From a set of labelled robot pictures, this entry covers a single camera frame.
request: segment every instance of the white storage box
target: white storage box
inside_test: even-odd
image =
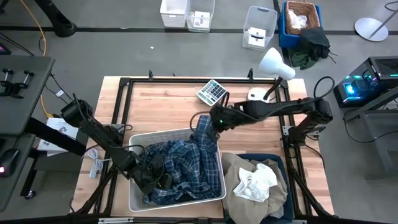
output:
[[[137,134],[131,136],[129,144],[138,144],[144,147],[147,147],[151,144],[156,144],[160,142],[167,142],[169,140],[189,140],[192,131],[190,128],[187,129],[177,129],[172,131],[160,131],[156,133],[147,133],[147,134]],[[141,147],[131,147],[130,151],[134,151],[135,153],[139,154],[142,151]],[[218,162],[218,168],[220,170],[220,182],[221,182],[221,195],[217,198],[210,198],[205,200],[195,200],[191,202],[183,202],[183,203],[176,203],[174,205],[157,205],[155,203],[146,204],[142,202],[144,198],[144,193],[141,192],[137,184],[134,180],[130,180],[130,191],[129,191],[129,207],[130,210],[133,212],[143,212],[148,210],[155,210],[161,208],[171,208],[177,207],[182,205],[191,205],[194,203],[202,203],[202,202],[210,202],[214,200],[221,200],[226,196],[226,188],[225,188],[225,181],[224,181],[224,173],[223,167],[221,165],[221,155],[220,150],[216,153],[216,159]]]
[[[215,4],[215,0],[188,0],[185,15],[188,30],[191,32],[210,32]]]
[[[185,27],[188,0],[162,0],[160,15],[165,27]]]
[[[251,6],[243,27],[242,46],[265,50],[274,36],[278,13],[265,7]]]

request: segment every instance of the blue bin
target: blue bin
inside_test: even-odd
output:
[[[285,8],[286,8],[286,2],[283,3],[282,6],[282,12],[279,16],[278,19],[278,28],[279,28],[279,47],[284,47],[284,48],[293,48],[297,46],[300,42],[300,36],[299,35],[290,35],[286,33],[286,13],[285,13]],[[315,8],[317,9],[318,17],[319,17],[319,23],[322,26],[322,16],[321,16],[321,9],[319,6],[315,5]]]
[[[278,167],[282,172],[285,183],[287,185],[287,200],[284,204],[284,216],[281,218],[266,217],[261,221],[261,223],[271,223],[271,224],[291,223],[293,221],[293,216],[294,216],[293,203],[292,203],[292,196],[290,194],[289,182],[287,181],[285,167],[282,159],[279,156],[273,154],[238,154],[237,156],[239,156],[242,159],[255,160],[255,161],[264,161],[266,159],[271,159],[278,163]]]

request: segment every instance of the white cloth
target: white cloth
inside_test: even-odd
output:
[[[292,21],[292,28],[303,29],[307,27],[307,17],[306,16],[296,16],[293,10],[289,9],[290,21]]]
[[[235,195],[255,202],[267,200],[269,188],[278,184],[274,171],[264,164],[257,164],[255,172],[239,168],[239,179],[241,182],[233,190]]]

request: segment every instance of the white round base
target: white round base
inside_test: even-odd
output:
[[[383,26],[377,33],[372,37],[371,34],[382,24],[377,19],[372,18],[361,18],[355,22],[355,31],[366,40],[370,41],[383,41],[388,37],[388,29]]]
[[[259,87],[255,87],[250,89],[248,93],[248,100],[261,100],[263,102],[268,103],[269,102],[269,97],[266,100],[263,100],[264,95],[267,93],[267,90]]]

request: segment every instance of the desk lamp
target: desk lamp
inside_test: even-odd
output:
[[[268,75],[277,75],[278,79],[268,91],[258,87],[250,89],[248,100],[261,100],[268,103],[269,95],[279,86],[281,81],[283,79],[291,80],[296,75],[295,70],[283,62],[282,56],[273,47],[271,47],[262,58],[259,64],[259,70],[261,73]]]

